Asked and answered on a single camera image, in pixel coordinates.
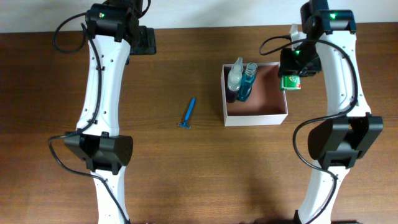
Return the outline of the green soap box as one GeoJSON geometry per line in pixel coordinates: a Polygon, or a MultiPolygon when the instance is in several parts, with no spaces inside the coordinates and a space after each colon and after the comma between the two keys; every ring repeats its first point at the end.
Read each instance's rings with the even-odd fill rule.
{"type": "Polygon", "coordinates": [[[301,89],[300,77],[298,75],[284,75],[280,78],[280,89],[282,91],[294,91],[301,89]]]}

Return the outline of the teal mouthwash bottle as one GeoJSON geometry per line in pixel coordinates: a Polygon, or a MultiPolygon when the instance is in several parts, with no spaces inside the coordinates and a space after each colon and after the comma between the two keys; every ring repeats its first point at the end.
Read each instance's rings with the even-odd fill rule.
{"type": "Polygon", "coordinates": [[[252,86],[256,79],[256,74],[257,74],[257,64],[252,62],[247,64],[246,69],[243,72],[241,87],[238,93],[239,101],[245,102],[249,98],[252,86]]]}

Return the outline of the clear spray bottle dark liquid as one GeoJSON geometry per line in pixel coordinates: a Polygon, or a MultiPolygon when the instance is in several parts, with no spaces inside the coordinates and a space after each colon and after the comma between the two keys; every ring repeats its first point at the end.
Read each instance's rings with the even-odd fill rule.
{"type": "Polygon", "coordinates": [[[234,103],[238,98],[239,89],[241,87],[241,80],[243,77],[243,58],[238,57],[237,61],[231,67],[228,73],[226,101],[234,103]]]}

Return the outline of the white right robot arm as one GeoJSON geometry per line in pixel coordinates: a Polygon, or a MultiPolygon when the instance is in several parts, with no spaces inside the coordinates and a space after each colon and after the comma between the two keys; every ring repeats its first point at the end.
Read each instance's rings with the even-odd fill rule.
{"type": "Polygon", "coordinates": [[[339,188],[350,169],[383,130],[366,102],[356,63],[356,23],[350,10],[331,10],[326,0],[311,0],[300,10],[302,30],[293,25],[291,42],[281,51],[279,76],[309,77],[324,73],[327,115],[308,135],[312,168],[307,194],[294,223],[330,223],[339,188]]]}

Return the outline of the pink open cardboard box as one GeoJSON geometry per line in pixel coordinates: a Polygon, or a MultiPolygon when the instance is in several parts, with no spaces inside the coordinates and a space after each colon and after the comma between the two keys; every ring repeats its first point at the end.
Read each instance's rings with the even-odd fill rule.
{"type": "Polygon", "coordinates": [[[226,101],[226,82],[232,65],[223,65],[221,94],[225,126],[280,125],[288,115],[285,93],[280,90],[277,62],[258,63],[252,92],[245,101],[226,101]]]}

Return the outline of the blue disposable razor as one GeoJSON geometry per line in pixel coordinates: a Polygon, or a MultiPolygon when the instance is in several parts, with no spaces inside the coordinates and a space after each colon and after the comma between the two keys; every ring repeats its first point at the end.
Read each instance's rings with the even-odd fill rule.
{"type": "Polygon", "coordinates": [[[188,125],[188,121],[192,115],[193,108],[195,106],[196,98],[192,98],[185,114],[184,120],[182,123],[178,123],[178,127],[190,129],[191,127],[188,125]]]}

